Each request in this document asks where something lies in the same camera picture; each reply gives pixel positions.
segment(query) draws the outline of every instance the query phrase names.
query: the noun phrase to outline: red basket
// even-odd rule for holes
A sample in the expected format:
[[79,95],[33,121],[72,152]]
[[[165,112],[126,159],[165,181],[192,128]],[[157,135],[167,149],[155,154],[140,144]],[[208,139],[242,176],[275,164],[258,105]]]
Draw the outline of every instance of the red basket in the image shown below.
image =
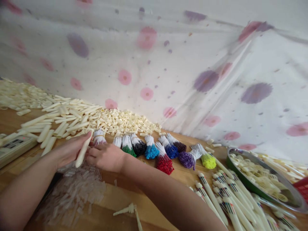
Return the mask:
[[293,186],[301,193],[308,204],[308,177],[294,183]]

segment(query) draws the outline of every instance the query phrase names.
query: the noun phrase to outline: person's left hand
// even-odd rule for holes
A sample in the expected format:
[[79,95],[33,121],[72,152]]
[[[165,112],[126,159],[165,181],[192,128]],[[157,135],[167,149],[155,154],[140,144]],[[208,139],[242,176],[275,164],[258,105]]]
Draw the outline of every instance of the person's left hand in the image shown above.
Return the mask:
[[45,156],[51,158],[54,161],[55,167],[59,169],[77,159],[83,143],[90,137],[90,135],[91,132],[88,132],[87,134],[73,137],[61,146],[53,149]]

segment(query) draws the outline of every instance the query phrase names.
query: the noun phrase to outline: green bowl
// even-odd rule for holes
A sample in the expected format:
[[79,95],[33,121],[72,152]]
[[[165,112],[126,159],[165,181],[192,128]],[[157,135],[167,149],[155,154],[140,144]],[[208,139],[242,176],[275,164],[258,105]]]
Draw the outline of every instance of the green bowl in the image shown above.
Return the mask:
[[[265,193],[263,190],[258,188],[240,171],[240,169],[237,166],[233,164],[232,160],[230,159],[230,154],[236,154],[236,155],[243,156],[245,159],[250,159],[250,161],[253,162],[254,164],[261,165],[263,168],[268,169],[271,174],[276,175],[278,180],[282,184],[284,184],[285,187],[287,188],[287,190],[282,190],[281,194],[285,195],[288,198],[288,201],[282,202],[280,200],[277,200],[276,198],[270,196],[269,194]],[[262,160],[248,153],[247,151],[238,149],[238,148],[229,148],[228,156],[227,156],[227,166],[237,174],[238,178],[241,180],[241,182],[245,185],[245,187],[249,191],[259,195],[260,197],[270,202],[279,203],[294,211],[301,212],[301,213],[308,212],[308,205],[306,204],[302,195],[297,191],[297,189],[284,176],[277,173],[274,169],[272,169]]]

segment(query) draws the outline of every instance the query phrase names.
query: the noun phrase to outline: person's right hand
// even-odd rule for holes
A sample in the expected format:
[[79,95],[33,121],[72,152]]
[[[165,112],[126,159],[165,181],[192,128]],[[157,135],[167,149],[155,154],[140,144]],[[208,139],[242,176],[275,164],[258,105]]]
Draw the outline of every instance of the person's right hand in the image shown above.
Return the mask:
[[120,173],[127,155],[113,144],[101,144],[87,150],[87,162],[100,169]]

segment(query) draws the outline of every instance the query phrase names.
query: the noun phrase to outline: fabric backdrop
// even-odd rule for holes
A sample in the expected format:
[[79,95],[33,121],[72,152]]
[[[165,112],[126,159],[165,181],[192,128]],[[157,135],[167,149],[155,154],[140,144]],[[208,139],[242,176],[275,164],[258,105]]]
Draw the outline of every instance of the fabric backdrop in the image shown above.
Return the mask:
[[270,22],[243,27],[204,11],[6,0],[0,75],[129,109],[184,135],[308,163],[308,40]]

